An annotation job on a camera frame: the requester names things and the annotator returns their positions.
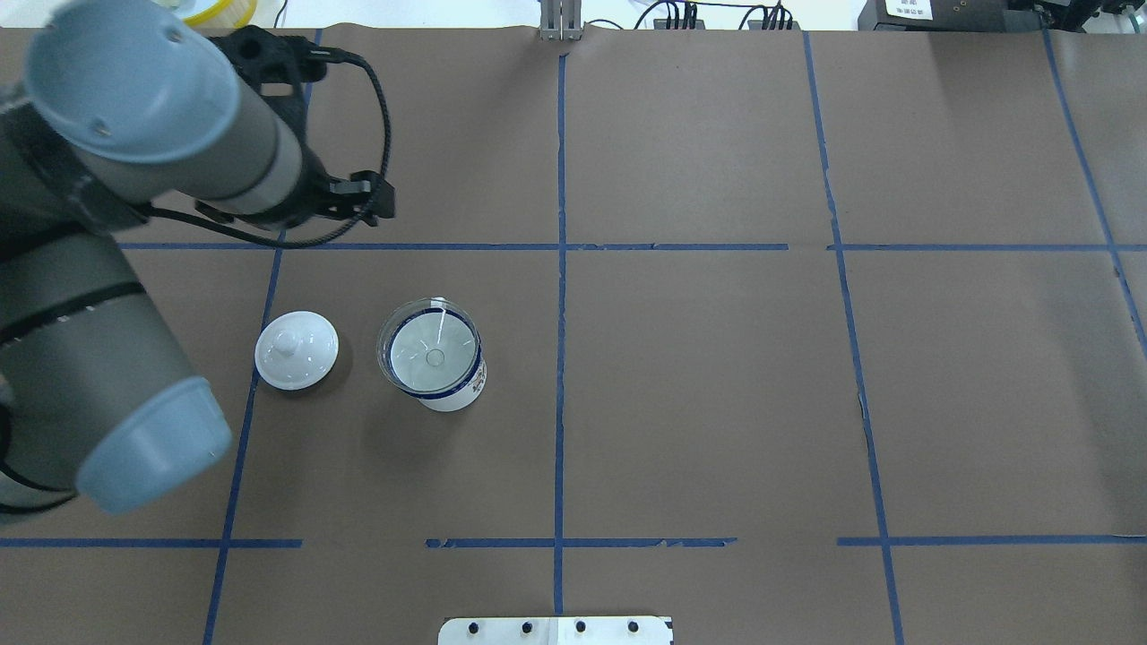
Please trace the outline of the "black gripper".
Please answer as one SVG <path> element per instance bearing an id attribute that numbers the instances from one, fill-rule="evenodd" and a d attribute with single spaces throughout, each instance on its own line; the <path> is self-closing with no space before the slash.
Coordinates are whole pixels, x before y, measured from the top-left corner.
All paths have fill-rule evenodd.
<path id="1" fill-rule="evenodd" d="M 377 223 L 396 217 L 396 188 L 381 173 L 329 176 L 307 143 L 303 86 L 312 76 L 298 54 L 310 40 L 258 26 L 206 39 L 237 77 L 240 110 L 209 150 L 211 178 L 226 187 L 195 197 L 198 213 L 263 231 L 297 228 L 313 218 Z"/>

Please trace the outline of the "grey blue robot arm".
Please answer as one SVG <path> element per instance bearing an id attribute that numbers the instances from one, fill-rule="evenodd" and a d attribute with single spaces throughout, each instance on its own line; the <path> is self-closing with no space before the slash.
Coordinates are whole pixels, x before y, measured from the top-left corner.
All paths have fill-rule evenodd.
<path id="1" fill-rule="evenodd" d="M 302 90 L 366 73 L 376 170 L 336 178 Z M 232 432 L 116 234 L 156 218 L 304 249 L 396 213 L 392 122 L 361 55 L 151 1 L 70 1 L 3 86 L 3 524 L 87 497 L 139 510 L 211 469 Z"/>

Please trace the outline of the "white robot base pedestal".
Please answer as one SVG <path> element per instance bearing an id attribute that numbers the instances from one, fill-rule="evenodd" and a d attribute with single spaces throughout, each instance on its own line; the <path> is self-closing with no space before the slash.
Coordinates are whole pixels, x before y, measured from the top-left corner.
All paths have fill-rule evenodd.
<path id="1" fill-rule="evenodd" d="M 457 617 L 438 644 L 673 644 L 672 619 L 656 615 Z"/>

